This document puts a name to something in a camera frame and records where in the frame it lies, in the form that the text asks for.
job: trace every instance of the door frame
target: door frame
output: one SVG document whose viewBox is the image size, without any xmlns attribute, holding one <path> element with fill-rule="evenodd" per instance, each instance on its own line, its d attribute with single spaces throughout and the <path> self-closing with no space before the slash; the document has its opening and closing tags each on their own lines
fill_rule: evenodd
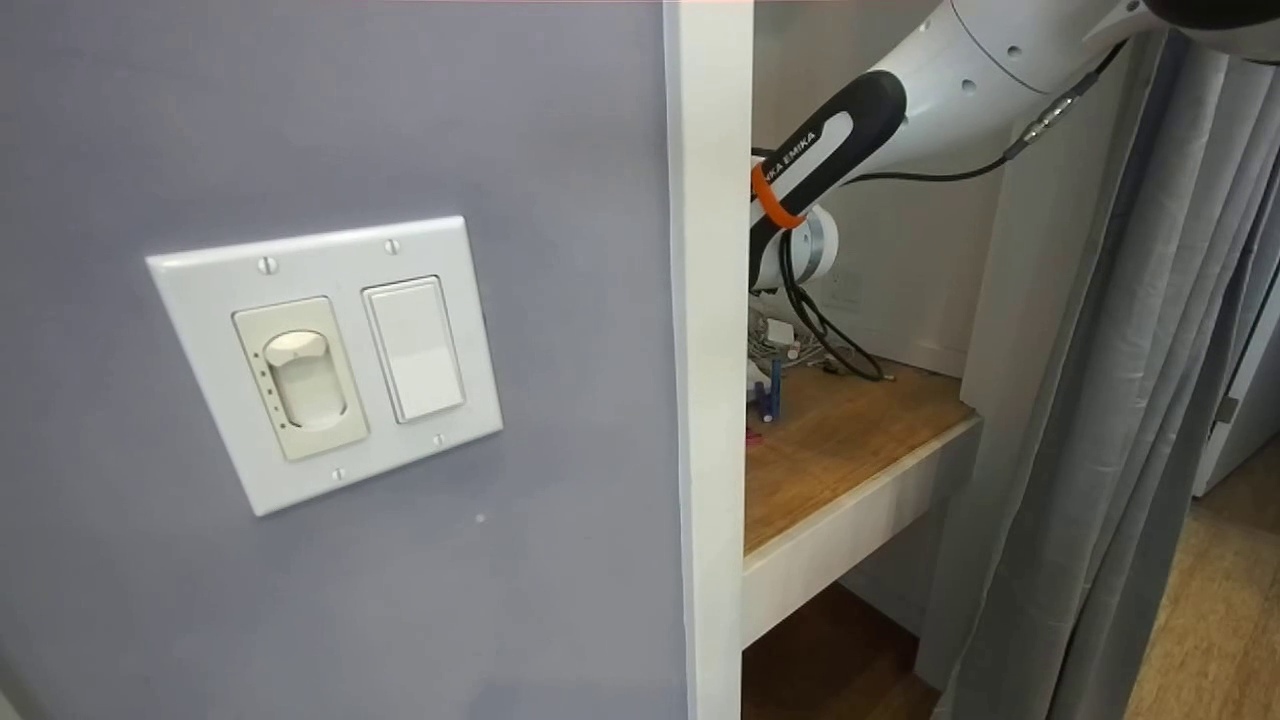
<svg viewBox="0 0 1280 720">
<path fill-rule="evenodd" d="M 739 714 L 754 0 L 663 0 L 683 700 Z"/>
</svg>

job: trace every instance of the shelf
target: shelf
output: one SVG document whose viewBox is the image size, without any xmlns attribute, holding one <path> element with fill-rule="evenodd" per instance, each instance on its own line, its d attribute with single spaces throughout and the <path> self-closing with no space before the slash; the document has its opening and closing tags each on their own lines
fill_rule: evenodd
<svg viewBox="0 0 1280 720">
<path fill-rule="evenodd" d="M 789 375 L 786 420 L 749 444 L 745 645 L 873 556 L 968 470 L 976 410 L 947 375 Z"/>
<path fill-rule="evenodd" d="M 936 687 L 913 675 L 917 634 L 830 589 L 745 653 L 745 720 L 929 720 Z"/>
</svg>

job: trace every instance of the light switch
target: light switch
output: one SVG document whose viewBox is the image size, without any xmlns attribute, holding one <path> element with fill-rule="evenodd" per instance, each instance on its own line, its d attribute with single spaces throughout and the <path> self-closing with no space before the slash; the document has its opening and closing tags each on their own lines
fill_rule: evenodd
<svg viewBox="0 0 1280 720">
<path fill-rule="evenodd" d="M 441 274 L 363 291 L 377 351 L 401 423 L 465 404 Z"/>
<path fill-rule="evenodd" d="M 257 515 L 504 429 L 460 217 L 147 268 Z"/>
<path fill-rule="evenodd" d="M 323 296 L 246 306 L 234 319 L 284 460 L 308 460 L 369 436 L 343 334 Z"/>
</svg>

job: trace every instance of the white trim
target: white trim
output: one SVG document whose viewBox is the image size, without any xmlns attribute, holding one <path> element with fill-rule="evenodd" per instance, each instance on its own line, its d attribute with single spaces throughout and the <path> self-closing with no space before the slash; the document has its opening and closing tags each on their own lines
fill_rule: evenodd
<svg viewBox="0 0 1280 720">
<path fill-rule="evenodd" d="M 754 5 L 670 0 L 670 204 L 682 392 L 683 679 L 739 714 Z"/>
<path fill-rule="evenodd" d="M 917 446 L 875 480 L 852 487 L 804 525 L 769 541 L 749 556 L 745 570 L 745 634 L 758 645 L 907 525 L 931 511 L 953 483 L 968 477 L 979 420 L 966 420 L 947 436 Z"/>
</svg>

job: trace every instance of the wooden floor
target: wooden floor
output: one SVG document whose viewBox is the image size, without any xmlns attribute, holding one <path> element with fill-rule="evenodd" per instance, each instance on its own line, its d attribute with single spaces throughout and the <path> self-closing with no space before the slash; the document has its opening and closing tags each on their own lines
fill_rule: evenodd
<svg viewBox="0 0 1280 720">
<path fill-rule="evenodd" d="M 825 593 L 745 654 L 745 720 L 929 720 L 913 653 Z M 1280 720 L 1280 439 L 1191 506 L 1130 720 Z"/>
<path fill-rule="evenodd" d="M 1280 439 L 1191 506 L 1130 720 L 1280 720 Z"/>
<path fill-rule="evenodd" d="M 958 379 L 887 372 L 885 383 L 815 369 L 789 375 L 781 423 L 749 446 L 749 553 L 973 415 Z"/>
<path fill-rule="evenodd" d="M 929 720 L 917 641 L 831 589 L 745 654 L 745 720 Z"/>
</svg>

